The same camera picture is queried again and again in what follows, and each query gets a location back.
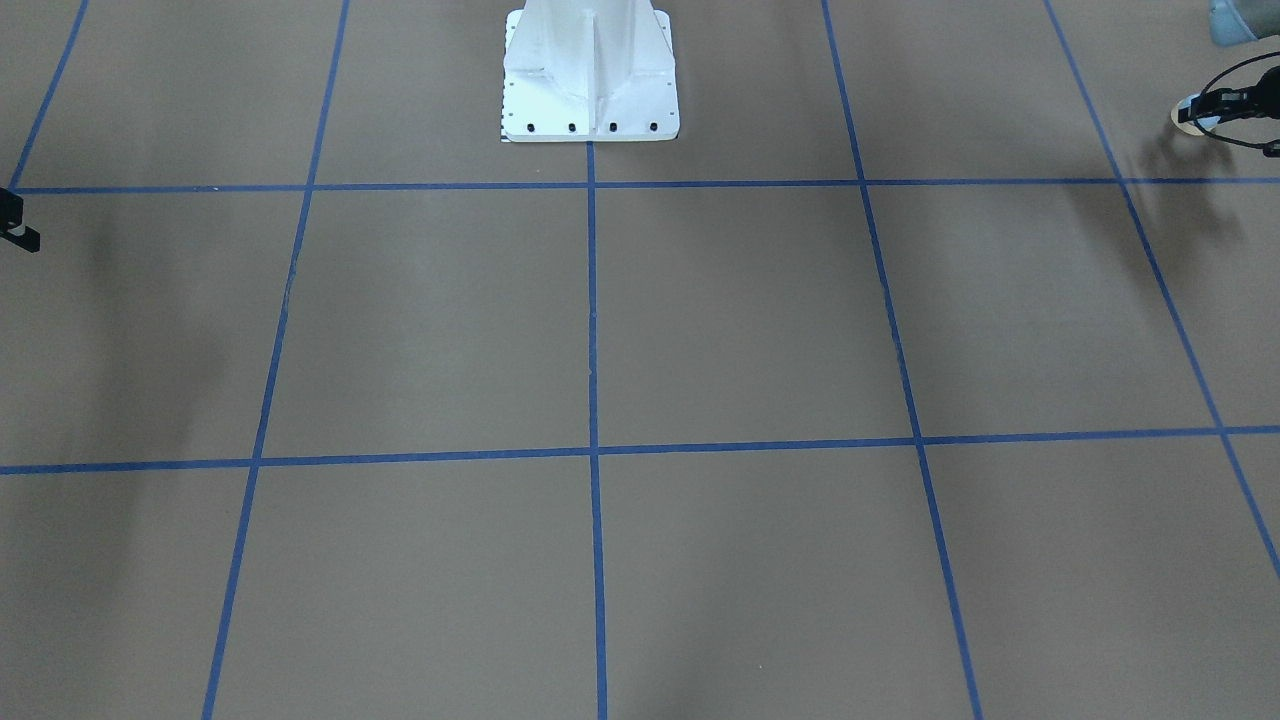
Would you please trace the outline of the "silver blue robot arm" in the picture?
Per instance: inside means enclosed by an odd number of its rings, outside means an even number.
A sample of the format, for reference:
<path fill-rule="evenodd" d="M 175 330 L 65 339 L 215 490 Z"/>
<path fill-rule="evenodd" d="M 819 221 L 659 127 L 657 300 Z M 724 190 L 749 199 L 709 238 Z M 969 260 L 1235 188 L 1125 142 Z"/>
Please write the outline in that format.
<path fill-rule="evenodd" d="M 1279 32 L 1277 1 L 1211 1 L 1210 36 L 1221 47 L 1260 41 Z M 1277 68 L 1266 70 L 1245 88 L 1219 87 L 1233 72 L 1266 56 L 1235 64 L 1213 77 L 1202 94 L 1187 97 L 1174 115 L 1189 135 L 1207 135 L 1213 127 L 1238 119 L 1277 118 Z"/>

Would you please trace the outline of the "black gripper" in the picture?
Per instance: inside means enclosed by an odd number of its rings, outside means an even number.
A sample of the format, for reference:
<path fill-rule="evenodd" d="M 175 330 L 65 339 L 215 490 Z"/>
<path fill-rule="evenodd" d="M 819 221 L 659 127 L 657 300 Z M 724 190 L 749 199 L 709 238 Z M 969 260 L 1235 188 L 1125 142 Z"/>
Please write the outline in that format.
<path fill-rule="evenodd" d="M 1280 68 L 1267 69 L 1254 88 L 1215 88 L 1201 94 L 1201 102 L 1210 104 L 1221 117 L 1220 123 L 1280 118 Z"/>

